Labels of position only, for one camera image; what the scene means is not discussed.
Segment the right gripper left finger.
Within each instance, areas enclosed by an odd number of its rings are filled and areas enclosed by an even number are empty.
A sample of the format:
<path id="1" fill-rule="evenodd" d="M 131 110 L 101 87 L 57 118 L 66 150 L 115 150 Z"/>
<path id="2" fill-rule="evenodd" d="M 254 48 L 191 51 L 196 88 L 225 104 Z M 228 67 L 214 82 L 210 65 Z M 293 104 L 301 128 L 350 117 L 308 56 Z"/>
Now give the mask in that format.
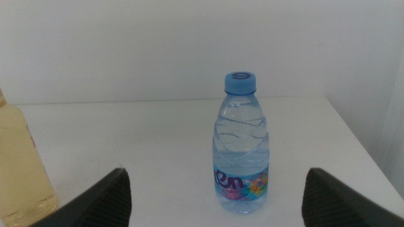
<path id="1" fill-rule="evenodd" d="M 128 227 L 131 187 L 125 168 L 116 168 L 84 193 L 37 221 L 34 227 Z"/>

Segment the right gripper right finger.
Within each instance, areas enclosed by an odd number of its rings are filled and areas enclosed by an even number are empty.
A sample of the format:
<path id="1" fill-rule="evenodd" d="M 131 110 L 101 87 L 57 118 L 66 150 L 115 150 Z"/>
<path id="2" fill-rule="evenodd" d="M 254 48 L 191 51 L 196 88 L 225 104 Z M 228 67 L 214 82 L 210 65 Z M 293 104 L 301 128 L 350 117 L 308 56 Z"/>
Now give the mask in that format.
<path id="1" fill-rule="evenodd" d="M 403 227 L 403 218 L 364 197 L 322 168 L 306 176 L 301 207 L 305 226 Z"/>

